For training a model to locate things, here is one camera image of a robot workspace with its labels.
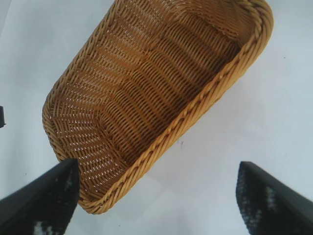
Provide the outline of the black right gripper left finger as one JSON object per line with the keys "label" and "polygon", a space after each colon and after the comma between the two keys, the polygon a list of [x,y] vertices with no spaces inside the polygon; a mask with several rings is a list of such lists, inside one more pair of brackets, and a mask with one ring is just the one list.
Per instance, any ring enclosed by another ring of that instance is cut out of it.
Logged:
{"label": "black right gripper left finger", "polygon": [[79,167],[67,159],[1,199],[2,235],[63,235],[79,199]]}

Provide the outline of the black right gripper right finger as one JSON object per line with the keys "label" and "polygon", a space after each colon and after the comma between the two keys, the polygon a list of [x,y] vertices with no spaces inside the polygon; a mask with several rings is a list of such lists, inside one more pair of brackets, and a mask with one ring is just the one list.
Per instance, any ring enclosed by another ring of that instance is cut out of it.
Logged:
{"label": "black right gripper right finger", "polygon": [[312,201],[253,162],[240,162],[236,201],[251,235],[313,233]]}

